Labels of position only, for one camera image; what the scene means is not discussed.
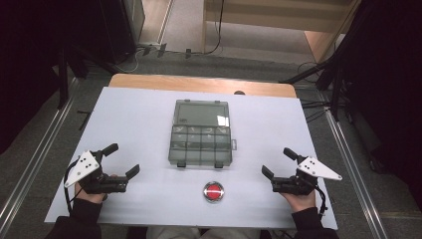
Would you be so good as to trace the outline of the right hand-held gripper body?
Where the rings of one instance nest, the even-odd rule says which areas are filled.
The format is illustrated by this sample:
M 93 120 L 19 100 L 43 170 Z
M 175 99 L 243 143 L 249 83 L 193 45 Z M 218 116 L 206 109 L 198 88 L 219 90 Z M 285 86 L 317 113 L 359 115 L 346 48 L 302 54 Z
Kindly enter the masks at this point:
M 298 163 L 296 174 L 290 177 L 277 177 L 271 174 L 271 184 L 274 192 L 309 195 L 317 188 L 317 180 L 319 178 L 342 180 L 340 174 L 315 157 L 290 155 L 290 159 Z

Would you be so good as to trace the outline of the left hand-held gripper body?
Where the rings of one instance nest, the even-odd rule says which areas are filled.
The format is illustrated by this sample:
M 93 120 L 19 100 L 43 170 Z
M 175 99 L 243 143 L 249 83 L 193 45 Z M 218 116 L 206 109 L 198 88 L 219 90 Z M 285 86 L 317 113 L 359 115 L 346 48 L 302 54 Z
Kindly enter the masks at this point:
M 125 192 L 128 184 L 126 176 L 110 176 L 103 172 L 102 151 L 84 151 L 75 161 L 73 169 L 67 176 L 64 186 L 80 184 L 88 194 Z

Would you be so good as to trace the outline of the person's left hand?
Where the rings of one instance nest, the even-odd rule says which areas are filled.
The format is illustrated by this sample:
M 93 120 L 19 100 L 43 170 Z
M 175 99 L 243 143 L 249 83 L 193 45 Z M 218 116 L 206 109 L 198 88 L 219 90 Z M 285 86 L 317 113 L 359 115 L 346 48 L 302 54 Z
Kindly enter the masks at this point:
M 105 193 L 88 194 L 82 189 L 80 184 L 77 182 L 75 184 L 75 197 L 78 198 L 78 199 L 83 199 L 83 200 L 91 202 L 91 203 L 102 204 L 106 200 L 107 195 Z

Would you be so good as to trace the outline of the person's right hand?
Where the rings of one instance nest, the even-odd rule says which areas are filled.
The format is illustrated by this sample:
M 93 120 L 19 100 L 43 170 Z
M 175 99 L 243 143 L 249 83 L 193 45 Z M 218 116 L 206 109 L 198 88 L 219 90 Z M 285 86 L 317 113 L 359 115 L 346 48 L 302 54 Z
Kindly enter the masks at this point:
M 294 213 L 316 206 L 316 193 L 314 191 L 308 195 L 293 195 L 290 193 L 282 193 L 282 196 L 288 201 Z

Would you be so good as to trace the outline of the white board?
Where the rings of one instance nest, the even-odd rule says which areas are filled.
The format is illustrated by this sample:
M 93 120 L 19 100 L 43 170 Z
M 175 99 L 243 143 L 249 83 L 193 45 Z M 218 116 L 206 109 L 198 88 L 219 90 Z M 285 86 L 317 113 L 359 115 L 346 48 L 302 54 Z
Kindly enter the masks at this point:
M 237 145 L 230 166 L 179 168 L 169 162 L 175 103 L 186 99 L 229 104 Z M 115 225 L 291 228 L 290 206 L 273 191 L 262 166 L 290 177 L 298 163 L 283 154 L 285 147 L 316 157 L 301 103 L 292 98 L 104 88 L 76 152 L 112 143 L 118 150 L 104 159 L 105 172 L 140 167 L 126 192 L 105 202 L 100 221 Z M 219 202 L 203 195 L 210 181 L 224 187 Z

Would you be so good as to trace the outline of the red round button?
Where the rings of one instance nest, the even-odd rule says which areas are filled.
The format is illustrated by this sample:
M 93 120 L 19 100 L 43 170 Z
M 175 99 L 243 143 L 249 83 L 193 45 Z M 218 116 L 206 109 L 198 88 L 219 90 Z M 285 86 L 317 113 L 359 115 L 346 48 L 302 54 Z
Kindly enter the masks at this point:
M 225 190 L 223 185 L 217 181 L 210 181 L 203 188 L 203 195 L 210 203 L 221 201 L 224 197 L 224 193 Z

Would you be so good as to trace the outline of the clear plastic compartment box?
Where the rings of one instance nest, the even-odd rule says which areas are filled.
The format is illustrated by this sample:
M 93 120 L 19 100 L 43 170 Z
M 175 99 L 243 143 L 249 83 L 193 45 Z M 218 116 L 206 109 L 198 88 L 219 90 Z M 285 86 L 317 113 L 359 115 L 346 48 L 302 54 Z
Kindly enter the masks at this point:
M 168 160 L 177 167 L 232 163 L 229 104 L 221 101 L 177 100 Z

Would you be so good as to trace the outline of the black metal stand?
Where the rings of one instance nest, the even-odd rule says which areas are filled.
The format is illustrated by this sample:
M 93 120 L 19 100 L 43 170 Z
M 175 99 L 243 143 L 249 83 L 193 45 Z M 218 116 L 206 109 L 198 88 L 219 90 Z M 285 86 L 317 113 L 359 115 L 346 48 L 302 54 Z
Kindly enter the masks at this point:
M 64 46 L 59 51 L 59 92 L 58 109 L 61 110 L 69 98 L 68 68 L 77 78 L 85 78 L 88 69 L 84 64 L 82 53 L 75 45 Z

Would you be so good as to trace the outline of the black tripod stand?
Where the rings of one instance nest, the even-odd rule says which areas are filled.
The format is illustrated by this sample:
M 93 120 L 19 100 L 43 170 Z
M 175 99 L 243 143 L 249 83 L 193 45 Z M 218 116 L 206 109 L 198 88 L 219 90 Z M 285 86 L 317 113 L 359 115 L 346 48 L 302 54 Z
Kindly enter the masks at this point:
M 287 79 L 279 80 L 280 84 L 295 84 L 301 80 L 304 80 L 306 77 L 320 72 L 320 76 L 316 81 L 316 88 L 319 91 L 326 90 L 329 85 L 333 86 L 331 100 L 329 102 L 329 110 L 331 115 L 335 120 L 338 120 L 338 100 L 339 92 L 342 82 L 342 55 L 344 54 L 343 50 L 335 51 L 327 60 L 322 63 L 316 64 L 312 68 L 297 74 L 296 76 Z

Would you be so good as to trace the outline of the wooden table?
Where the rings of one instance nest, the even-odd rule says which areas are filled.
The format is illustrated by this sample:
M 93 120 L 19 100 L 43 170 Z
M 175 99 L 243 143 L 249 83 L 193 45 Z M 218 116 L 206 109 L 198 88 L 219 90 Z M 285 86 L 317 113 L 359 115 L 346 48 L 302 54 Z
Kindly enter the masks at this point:
M 115 88 L 150 89 L 182 92 L 232 94 L 242 92 L 246 96 L 295 98 L 293 86 L 242 81 L 237 79 L 196 78 L 166 75 L 115 74 L 108 84 Z

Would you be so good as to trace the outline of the white power strip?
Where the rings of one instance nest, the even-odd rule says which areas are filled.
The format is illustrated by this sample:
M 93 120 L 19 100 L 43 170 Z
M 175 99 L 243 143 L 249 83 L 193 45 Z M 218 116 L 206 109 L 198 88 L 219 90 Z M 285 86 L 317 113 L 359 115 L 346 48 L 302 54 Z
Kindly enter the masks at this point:
M 157 57 L 162 57 L 166 52 L 167 44 L 158 44 L 158 43 L 139 43 L 136 46 L 136 51 L 141 52 L 143 56 L 148 55 L 149 53 L 156 52 Z

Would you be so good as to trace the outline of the black cabinet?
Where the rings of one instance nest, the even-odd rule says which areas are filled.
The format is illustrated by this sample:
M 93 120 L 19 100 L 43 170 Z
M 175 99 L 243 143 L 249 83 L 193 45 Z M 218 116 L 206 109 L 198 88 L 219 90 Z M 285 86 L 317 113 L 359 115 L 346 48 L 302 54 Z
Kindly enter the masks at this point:
M 142 0 L 100 0 L 105 21 L 105 58 L 111 63 L 133 54 L 145 14 Z

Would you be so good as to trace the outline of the dark curtain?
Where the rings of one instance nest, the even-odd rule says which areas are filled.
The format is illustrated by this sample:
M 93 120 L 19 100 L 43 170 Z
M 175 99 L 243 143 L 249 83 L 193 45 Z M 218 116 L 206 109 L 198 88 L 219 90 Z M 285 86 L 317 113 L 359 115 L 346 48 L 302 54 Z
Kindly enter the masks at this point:
M 96 0 L 0 0 L 0 154 L 54 92 L 59 51 L 82 41 Z
M 374 159 L 422 210 L 422 0 L 361 0 L 340 57 L 346 95 L 374 133 Z

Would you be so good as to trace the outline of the light wooden furniture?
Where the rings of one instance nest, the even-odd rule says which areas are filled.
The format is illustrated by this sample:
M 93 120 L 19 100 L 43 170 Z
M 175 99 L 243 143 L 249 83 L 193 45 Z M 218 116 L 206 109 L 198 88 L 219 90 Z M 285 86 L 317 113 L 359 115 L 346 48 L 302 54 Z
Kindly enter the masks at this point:
M 321 63 L 340 34 L 345 34 L 361 0 L 202 0 L 205 47 L 206 22 L 302 30 L 314 59 Z

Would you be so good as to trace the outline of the aluminium floor rail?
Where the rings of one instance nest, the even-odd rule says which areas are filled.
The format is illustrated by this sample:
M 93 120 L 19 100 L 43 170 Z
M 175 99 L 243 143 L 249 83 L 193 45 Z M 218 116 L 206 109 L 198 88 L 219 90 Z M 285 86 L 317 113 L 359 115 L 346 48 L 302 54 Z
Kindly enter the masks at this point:
M 370 231 L 370 239 L 389 239 L 380 214 L 378 213 L 346 141 L 340 122 L 332 115 L 332 107 L 325 107 L 325 109 L 330 130 L 346 170 L 346 174 L 343 179 L 347 179 L 350 182 L 354 198 L 358 201 L 356 206 L 349 205 L 348 208 L 352 212 L 362 215 L 365 225 Z
M 19 173 L 19 180 L 16 182 L 5 202 L 0 205 L 0 236 L 6 233 L 19 211 L 25 196 L 35 180 L 51 145 L 72 107 L 75 93 L 80 87 L 80 82 L 80 79 L 72 78 L 70 83 L 70 98 L 61 109 L 54 109 L 54 114 L 49 121 L 48 127 L 38 141 L 37 147 L 31 153 L 31 157 L 25 164 L 24 170 Z

